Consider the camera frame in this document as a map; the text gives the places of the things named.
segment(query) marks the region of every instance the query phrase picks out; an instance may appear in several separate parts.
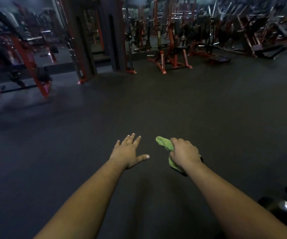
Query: green cloth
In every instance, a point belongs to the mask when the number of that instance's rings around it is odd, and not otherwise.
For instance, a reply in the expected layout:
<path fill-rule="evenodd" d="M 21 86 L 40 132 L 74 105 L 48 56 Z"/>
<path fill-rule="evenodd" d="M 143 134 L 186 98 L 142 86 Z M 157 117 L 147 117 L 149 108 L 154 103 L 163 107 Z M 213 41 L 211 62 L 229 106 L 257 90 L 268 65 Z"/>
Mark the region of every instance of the green cloth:
<path fill-rule="evenodd" d="M 160 146 L 165 147 L 167 151 L 174 151 L 173 144 L 169 139 L 163 138 L 163 137 L 156 137 L 156 141 Z M 172 158 L 169 156 L 169 165 L 171 168 L 173 168 L 175 171 L 179 172 L 180 174 L 187 176 L 186 172 L 178 166 Z"/>

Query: person's left hand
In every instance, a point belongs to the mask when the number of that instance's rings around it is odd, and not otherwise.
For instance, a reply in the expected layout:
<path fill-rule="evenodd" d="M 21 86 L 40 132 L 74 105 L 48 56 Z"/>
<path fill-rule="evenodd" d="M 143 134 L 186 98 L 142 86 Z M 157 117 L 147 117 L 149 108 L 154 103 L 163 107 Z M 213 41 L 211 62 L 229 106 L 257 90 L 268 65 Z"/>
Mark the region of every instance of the person's left hand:
<path fill-rule="evenodd" d="M 109 158 L 123 163 L 125 169 L 130 169 L 143 160 L 150 158 L 147 154 L 136 156 L 136 149 L 141 140 L 141 136 L 138 136 L 137 139 L 133 141 L 134 136 L 134 133 L 131 136 L 126 136 L 121 144 L 118 140 Z"/>

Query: black slot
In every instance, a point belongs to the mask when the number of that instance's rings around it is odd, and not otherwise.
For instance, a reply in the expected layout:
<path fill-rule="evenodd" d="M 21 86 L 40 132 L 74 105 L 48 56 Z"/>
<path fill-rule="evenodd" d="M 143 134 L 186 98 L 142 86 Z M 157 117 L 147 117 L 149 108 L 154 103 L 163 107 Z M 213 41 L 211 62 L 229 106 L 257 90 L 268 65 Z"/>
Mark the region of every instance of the black slot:
<path fill-rule="evenodd" d="M 111 40 L 113 42 L 113 51 L 114 51 L 116 69 L 120 70 L 117 41 L 116 41 L 115 27 L 114 27 L 114 18 L 111 15 L 109 15 L 109 26 L 110 26 L 110 31 L 111 31 Z"/>
<path fill-rule="evenodd" d="M 82 39 L 82 43 L 83 43 L 84 51 L 85 51 L 85 54 L 86 54 L 86 57 L 87 57 L 87 60 L 88 60 L 89 67 L 91 68 L 91 72 L 94 75 L 95 71 L 94 71 L 94 67 L 92 65 L 92 59 L 89 56 L 88 45 L 86 43 L 85 35 L 84 35 L 84 32 L 83 32 L 83 28 L 82 28 L 82 23 L 81 23 L 79 17 L 76 17 L 76 23 L 77 23 L 77 27 L 78 27 L 80 38 Z"/>

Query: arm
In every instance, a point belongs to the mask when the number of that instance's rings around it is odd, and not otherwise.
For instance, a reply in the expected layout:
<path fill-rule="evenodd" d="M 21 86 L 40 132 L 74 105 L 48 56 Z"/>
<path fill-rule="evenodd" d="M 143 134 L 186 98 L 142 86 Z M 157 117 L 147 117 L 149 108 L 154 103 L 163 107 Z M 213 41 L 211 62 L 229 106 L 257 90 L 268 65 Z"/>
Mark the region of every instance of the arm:
<path fill-rule="evenodd" d="M 105 217 L 111 196 L 124 169 L 149 158 L 136 157 L 139 136 L 118 140 L 110 159 L 88 179 L 58 210 L 34 239 L 92 239 L 96 238 Z"/>
<path fill-rule="evenodd" d="M 172 138 L 173 161 L 199 188 L 229 238 L 287 239 L 287 227 L 242 191 L 202 164 L 189 141 Z"/>

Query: black rubber floor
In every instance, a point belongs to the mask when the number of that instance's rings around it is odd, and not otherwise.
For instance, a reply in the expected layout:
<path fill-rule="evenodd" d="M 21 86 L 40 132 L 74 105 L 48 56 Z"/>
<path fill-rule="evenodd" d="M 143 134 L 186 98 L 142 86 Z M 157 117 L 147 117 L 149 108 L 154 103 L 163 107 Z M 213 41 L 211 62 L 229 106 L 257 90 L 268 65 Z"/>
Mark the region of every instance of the black rubber floor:
<path fill-rule="evenodd" d="M 0 97 L 0 238 L 32 238 L 108 158 L 118 139 L 142 136 L 148 161 L 125 171 L 98 238 L 213 238 L 217 220 L 190 179 L 169 168 L 156 136 L 195 144 L 205 163 L 250 197 L 287 185 L 287 52 L 277 60 L 232 56 L 162 75 L 101 74 L 84 85 L 54 76 Z"/>

